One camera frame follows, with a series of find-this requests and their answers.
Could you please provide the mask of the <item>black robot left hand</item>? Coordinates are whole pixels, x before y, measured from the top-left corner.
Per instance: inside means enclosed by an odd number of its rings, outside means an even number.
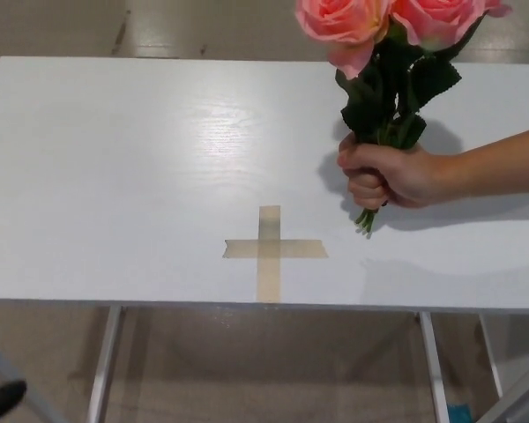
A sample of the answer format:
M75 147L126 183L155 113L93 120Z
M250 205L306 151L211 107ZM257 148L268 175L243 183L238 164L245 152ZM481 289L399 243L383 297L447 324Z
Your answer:
M27 385L23 380L7 382L0 386L0 419L23 401L26 389Z

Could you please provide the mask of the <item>human hand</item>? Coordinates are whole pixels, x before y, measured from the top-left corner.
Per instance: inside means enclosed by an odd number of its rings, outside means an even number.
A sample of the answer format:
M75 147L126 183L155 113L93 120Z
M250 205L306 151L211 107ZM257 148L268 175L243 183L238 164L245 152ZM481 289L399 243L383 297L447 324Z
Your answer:
M394 203L416 209L443 199L449 158L420 147L401 151L364 144L349 134L339 144L337 164L359 206L375 210Z

